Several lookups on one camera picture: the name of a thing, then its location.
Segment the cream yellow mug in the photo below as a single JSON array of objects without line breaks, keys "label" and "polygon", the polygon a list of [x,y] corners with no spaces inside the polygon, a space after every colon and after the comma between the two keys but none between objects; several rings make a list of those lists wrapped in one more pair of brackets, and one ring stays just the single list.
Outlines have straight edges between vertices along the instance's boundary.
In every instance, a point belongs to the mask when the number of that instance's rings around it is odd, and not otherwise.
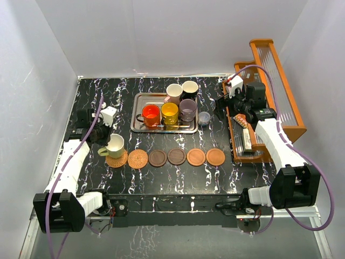
[{"label": "cream yellow mug", "polygon": [[113,159],[118,159],[125,153],[125,141],[119,134],[111,134],[110,140],[105,147],[98,150],[100,156],[110,156]]}]

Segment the light brown wooden coaster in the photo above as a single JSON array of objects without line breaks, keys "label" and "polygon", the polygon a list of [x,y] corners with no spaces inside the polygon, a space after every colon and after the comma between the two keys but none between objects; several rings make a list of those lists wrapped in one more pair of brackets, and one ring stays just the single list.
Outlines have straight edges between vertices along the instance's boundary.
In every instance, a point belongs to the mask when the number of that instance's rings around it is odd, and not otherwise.
[{"label": "light brown wooden coaster", "polygon": [[187,153],[187,161],[192,166],[201,166],[205,160],[205,153],[199,148],[193,148]]}]

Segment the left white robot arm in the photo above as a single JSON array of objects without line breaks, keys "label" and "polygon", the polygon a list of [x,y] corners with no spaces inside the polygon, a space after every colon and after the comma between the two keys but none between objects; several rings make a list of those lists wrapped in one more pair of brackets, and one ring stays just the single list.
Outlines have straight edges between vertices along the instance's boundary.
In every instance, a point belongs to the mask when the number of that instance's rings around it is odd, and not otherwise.
[{"label": "left white robot arm", "polygon": [[33,198],[33,206],[42,232],[80,232],[86,217],[94,212],[106,215],[111,202],[106,191],[92,189],[77,196],[78,179],[93,144],[105,146],[110,140],[117,110],[103,106],[100,112],[78,110],[77,121],[64,138],[63,151],[53,178],[43,193]]}]

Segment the dark brown wooden coaster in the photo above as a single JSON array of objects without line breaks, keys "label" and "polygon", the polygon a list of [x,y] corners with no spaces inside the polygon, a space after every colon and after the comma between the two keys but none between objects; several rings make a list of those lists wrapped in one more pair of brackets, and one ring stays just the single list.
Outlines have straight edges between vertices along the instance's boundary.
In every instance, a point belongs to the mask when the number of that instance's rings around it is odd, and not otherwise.
[{"label": "dark brown wooden coaster", "polygon": [[167,154],[161,149],[155,149],[149,154],[149,163],[154,167],[162,167],[167,162]]}]

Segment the woven rattan coaster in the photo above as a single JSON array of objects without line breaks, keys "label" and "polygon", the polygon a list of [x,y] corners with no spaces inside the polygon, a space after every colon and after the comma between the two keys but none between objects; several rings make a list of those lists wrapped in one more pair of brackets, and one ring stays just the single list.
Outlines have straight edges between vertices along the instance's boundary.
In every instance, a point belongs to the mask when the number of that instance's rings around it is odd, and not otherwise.
[{"label": "woven rattan coaster", "polygon": [[133,169],[141,169],[148,163],[148,154],[142,149],[136,149],[128,155],[128,164]]},{"label": "woven rattan coaster", "polygon": [[120,156],[119,158],[113,158],[111,156],[106,156],[105,158],[106,163],[108,166],[112,167],[112,168],[119,168],[124,166],[127,163],[128,160],[128,152],[125,151],[123,153],[122,156]]}]

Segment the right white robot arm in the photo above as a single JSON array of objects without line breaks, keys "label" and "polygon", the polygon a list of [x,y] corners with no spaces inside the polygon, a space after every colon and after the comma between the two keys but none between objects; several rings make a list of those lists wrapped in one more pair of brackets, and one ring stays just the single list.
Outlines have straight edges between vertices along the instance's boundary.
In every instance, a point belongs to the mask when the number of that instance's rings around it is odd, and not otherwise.
[{"label": "right white robot arm", "polygon": [[320,172],[292,150],[276,111],[266,105],[265,90],[265,85],[259,82],[248,83],[245,87],[236,86],[216,100],[213,111],[219,119],[224,117],[224,109],[228,109],[232,117],[243,114],[264,142],[277,170],[270,186],[243,190],[241,210],[253,214],[259,206],[276,209],[313,206]]}]

